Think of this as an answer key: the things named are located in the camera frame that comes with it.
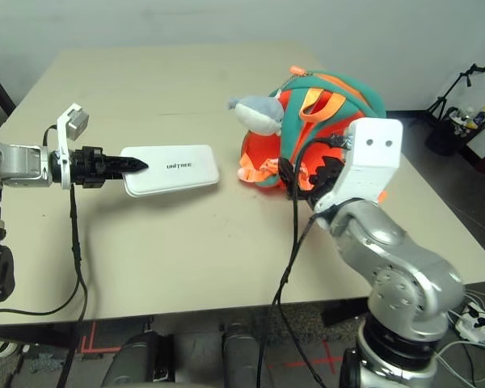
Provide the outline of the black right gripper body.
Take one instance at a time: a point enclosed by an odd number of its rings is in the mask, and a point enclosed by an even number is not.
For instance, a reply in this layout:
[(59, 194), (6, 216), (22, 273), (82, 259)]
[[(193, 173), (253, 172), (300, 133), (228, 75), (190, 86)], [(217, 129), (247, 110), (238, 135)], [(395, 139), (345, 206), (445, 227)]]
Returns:
[(314, 210), (314, 207), (319, 202), (319, 200), (331, 190), (332, 190), (331, 183), (325, 183), (324, 185), (319, 185), (317, 187), (314, 187), (306, 195), (306, 203), (309, 205), (310, 209)]

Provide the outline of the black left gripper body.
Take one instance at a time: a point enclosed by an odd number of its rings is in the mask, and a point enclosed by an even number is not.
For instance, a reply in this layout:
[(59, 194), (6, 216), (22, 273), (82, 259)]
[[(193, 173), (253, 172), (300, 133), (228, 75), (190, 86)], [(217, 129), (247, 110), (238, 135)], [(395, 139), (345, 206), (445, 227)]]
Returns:
[(83, 146), (70, 153), (70, 181), (83, 188), (101, 188), (105, 182), (103, 149)]

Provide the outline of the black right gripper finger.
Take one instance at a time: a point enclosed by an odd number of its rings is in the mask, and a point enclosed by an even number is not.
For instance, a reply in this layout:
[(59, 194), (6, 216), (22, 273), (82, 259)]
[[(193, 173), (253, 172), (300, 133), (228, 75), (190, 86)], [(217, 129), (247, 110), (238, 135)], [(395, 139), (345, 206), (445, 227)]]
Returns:
[(323, 156), (323, 164), (316, 167), (310, 183), (314, 187), (333, 187), (343, 167), (344, 163), (338, 158)]

